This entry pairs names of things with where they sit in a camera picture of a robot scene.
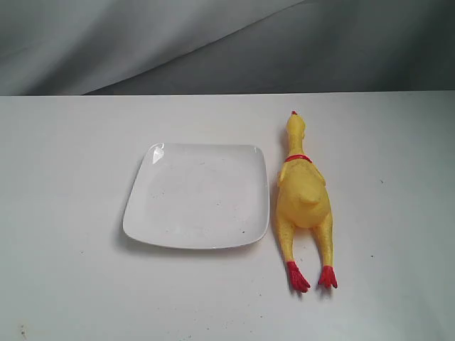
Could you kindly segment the grey backdrop cloth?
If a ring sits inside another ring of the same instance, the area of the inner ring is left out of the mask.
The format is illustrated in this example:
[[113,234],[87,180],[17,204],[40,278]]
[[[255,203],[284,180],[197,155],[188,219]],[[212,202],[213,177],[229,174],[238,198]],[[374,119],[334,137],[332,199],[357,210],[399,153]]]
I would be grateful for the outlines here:
[[453,1],[1,2],[3,95],[453,88]]

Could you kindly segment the yellow rubber chicken toy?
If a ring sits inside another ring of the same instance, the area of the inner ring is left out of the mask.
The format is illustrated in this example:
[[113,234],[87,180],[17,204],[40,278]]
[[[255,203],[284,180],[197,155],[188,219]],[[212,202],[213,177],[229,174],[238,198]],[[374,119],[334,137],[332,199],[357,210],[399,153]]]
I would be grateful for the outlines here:
[[306,124],[295,111],[290,114],[286,131],[289,152],[277,178],[275,210],[276,231],[291,287],[300,293],[310,289],[294,259],[293,243],[297,229],[308,229],[314,236],[321,257],[318,285],[337,288],[334,271],[333,214],[326,181],[305,154],[303,141]]

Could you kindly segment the white square plate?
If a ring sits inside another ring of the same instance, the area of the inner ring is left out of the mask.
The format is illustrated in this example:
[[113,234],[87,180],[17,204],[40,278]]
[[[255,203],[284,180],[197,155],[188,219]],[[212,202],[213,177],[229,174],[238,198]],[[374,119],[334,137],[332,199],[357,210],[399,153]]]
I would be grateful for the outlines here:
[[229,249],[263,238],[269,208],[259,147],[158,143],[141,161],[122,229],[158,247]]

